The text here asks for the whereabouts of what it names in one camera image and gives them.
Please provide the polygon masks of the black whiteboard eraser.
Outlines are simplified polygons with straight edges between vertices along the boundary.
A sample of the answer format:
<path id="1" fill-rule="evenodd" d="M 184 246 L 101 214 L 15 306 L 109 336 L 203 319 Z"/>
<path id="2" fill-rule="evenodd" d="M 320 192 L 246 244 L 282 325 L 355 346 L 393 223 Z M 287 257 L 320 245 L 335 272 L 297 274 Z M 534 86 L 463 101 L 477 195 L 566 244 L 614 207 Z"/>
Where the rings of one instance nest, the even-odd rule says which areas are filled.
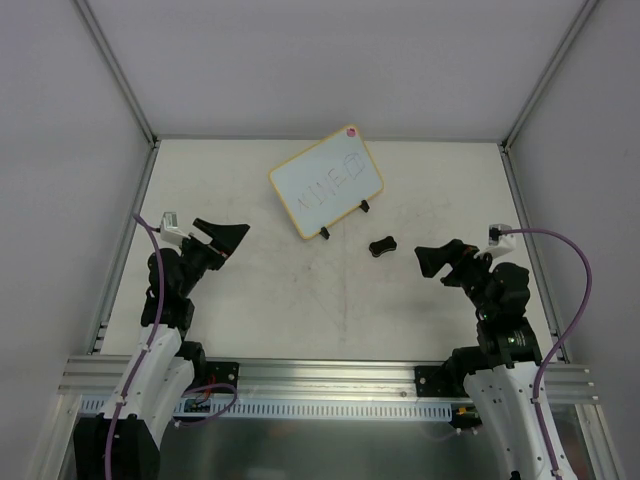
<path id="1" fill-rule="evenodd" d="M 386 236 L 383 239 L 371 242 L 369 244 L 369 252 L 374 258 L 379 258 L 381 255 L 395 251 L 397 249 L 397 242 L 392 236 Z"/>

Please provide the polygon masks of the yellow-framed whiteboard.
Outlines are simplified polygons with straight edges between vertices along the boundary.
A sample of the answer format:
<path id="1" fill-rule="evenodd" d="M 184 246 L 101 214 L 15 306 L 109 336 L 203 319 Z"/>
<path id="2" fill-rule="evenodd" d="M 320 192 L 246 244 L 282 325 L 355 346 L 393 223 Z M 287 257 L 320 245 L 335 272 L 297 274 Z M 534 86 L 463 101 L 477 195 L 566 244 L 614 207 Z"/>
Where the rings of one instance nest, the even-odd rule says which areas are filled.
<path id="1" fill-rule="evenodd" d="M 356 135 L 349 137 L 347 130 Z M 384 190 L 357 126 L 346 125 L 271 169 L 269 181 L 301 238 L 320 235 Z"/>

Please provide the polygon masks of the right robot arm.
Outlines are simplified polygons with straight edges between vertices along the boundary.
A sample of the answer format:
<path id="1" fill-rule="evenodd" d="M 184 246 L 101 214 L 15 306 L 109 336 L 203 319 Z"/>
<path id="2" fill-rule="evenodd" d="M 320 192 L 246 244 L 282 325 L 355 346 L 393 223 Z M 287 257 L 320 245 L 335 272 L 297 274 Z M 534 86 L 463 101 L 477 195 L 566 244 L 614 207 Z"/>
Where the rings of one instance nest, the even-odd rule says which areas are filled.
<path id="1" fill-rule="evenodd" d="M 454 239 L 417 247 L 421 273 L 464 291 L 475 308 L 477 345 L 452 351 L 438 385 L 472 400 L 505 479 L 573 479 L 546 396 L 543 360 L 525 313 L 529 272 L 511 262 L 495 264 L 506 249 L 485 250 Z"/>

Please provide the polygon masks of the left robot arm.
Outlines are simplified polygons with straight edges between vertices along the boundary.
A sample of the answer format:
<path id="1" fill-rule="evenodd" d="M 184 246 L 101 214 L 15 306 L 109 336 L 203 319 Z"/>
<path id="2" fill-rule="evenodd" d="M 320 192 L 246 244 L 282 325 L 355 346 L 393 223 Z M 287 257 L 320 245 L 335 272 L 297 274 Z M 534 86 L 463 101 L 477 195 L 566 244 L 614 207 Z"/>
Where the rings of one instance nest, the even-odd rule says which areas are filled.
<path id="1" fill-rule="evenodd" d="M 195 306 L 190 294 L 209 271 L 220 270 L 250 227 L 219 225 L 200 218 L 194 227 L 200 240 L 184 233 L 173 212 L 158 226 L 140 215 L 134 220 L 149 237 L 149 285 L 141 315 L 141 331 L 133 354 L 100 411 L 77 421 L 73 431 L 76 475 L 80 479 L 155 479 L 160 470 L 161 442 L 167 427 L 185 427 L 174 416 L 186 396 L 224 393 L 237 402 L 237 382 L 212 374 L 201 343 L 189 341 Z"/>

